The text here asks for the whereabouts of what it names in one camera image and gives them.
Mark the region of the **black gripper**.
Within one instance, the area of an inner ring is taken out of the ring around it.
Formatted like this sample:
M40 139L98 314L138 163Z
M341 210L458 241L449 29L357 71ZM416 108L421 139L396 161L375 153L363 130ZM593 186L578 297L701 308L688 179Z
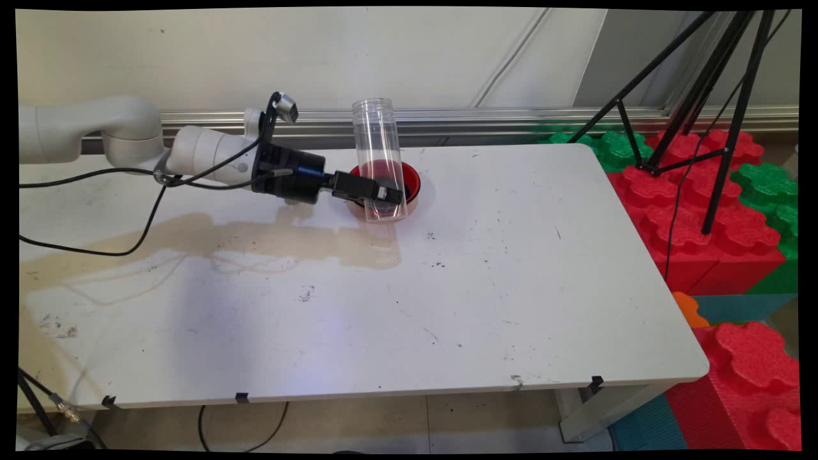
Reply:
M275 144L257 148L252 178L252 192L311 206L327 187L331 195L347 201L399 206L404 199L400 187L383 186L376 180L342 171L327 174L325 157Z

